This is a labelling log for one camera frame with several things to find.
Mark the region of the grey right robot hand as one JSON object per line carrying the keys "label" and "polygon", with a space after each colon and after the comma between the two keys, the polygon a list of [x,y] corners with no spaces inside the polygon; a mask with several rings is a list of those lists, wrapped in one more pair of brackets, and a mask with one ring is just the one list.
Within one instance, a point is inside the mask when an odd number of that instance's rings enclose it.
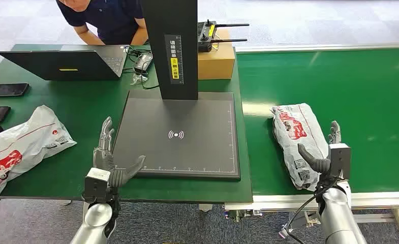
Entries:
{"label": "grey right robot hand", "polygon": [[[336,120],[331,122],[330,134],[328,135],[329,144],[341,143],[341,129]],[[327,173],[330,169],[330,159],[314,158],[301,143],[297,145],[298,153],[309,164],[309,166],[318,173]]]}

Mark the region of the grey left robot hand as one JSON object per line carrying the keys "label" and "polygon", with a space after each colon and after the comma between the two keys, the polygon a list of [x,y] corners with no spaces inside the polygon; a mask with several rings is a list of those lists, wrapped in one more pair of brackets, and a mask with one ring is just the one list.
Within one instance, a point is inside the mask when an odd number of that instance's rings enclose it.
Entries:
{"label": "grey left robot hand", "polygon": [[93,166],[110,172],[108,183],[111,187],[122,187],[143,167],[145,155],[140,155],[136,162],[128,168],[117,168],[112,155],[112,135],[115,129],[112,118],[107,117],[99,135],[98,146],[93,151]]}

